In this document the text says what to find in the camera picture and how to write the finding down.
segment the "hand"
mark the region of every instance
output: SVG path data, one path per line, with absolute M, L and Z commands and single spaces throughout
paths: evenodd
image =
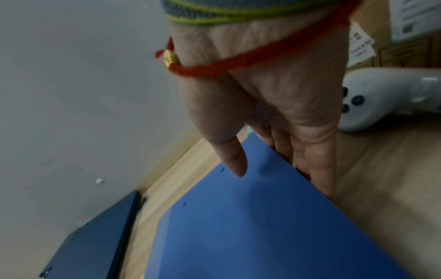
M 280 40 L 330 12 L 214 26 L 172 24 L 183 66 L 211 64 Z M 201 135 L 237 176 L 247 160 L 236 134 L 245 125 L 311 176 L 331 197 L 336 184 L 336 132 L 348 57 L 348 28 L 307 49 L 213 79 L 179 78 L 184 107 Z

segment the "black button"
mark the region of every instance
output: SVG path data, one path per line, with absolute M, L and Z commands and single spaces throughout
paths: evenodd
M 362 95 L 358 95 L 352 98 L 351 103 L 354 106 L 360 106 L 361 104 L 364 103 L 364 97 Z
M 343 98 L 346 97 L 348 95 L 348 88 L 347 87 L 343 87 Z
M 347 104 L 343 104 L 343 108 L 341 110 L 342 113 L 347 113 L 349 111 L 349 106 Z

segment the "finger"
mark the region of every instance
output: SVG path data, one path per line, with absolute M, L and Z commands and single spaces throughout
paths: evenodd
M 276 152 L 287 162 L 292 164 L 294 149 L 291 145 L 289 133 L 278 129 L 272 129 L 272 136 L 276 142 Z
M 249 125 L 249 126 L 254 131 L 254 133 L 256 133 L 256 135 L 258 135 L 262 139 L 264 143 L 266 143 L 272 149 L 276 148 L 276 142 L 272 137 L 270 126 L 265 126 L 265 127 L 256 127 L 253 125 Z
M 337 180 L 337 139 L 307 144 L 305 158 L 308 162 L 311 183 L 325 196 L 332 197 Z
M 291 136 L 291 144 L 294 149 L 294 167 L 304 174 L 309 176 L 309 166 L 308 161 L 305 157 L 305 146 L 306 144 L 299 140 L 296 136 Z
M 236 136 L 227 142 L 210 144 L 232 173 L 238 177 L 245 175 L 248 167 L 247 157 Z

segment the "white wall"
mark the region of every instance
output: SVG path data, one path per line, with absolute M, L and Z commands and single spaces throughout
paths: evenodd
M 0 1 L 1 278 L 36 278 L 190 134 L 168 36 L 159 0 Z

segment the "paper label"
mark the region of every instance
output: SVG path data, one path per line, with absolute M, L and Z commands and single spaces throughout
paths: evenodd
M 349 60 L 352 67 L 375 56 L 372 48 L 374 40 L 357 23 L 351 23 L 349 30 Z
M 389 0 L 392 40 L 441 29 L 441 0 Z

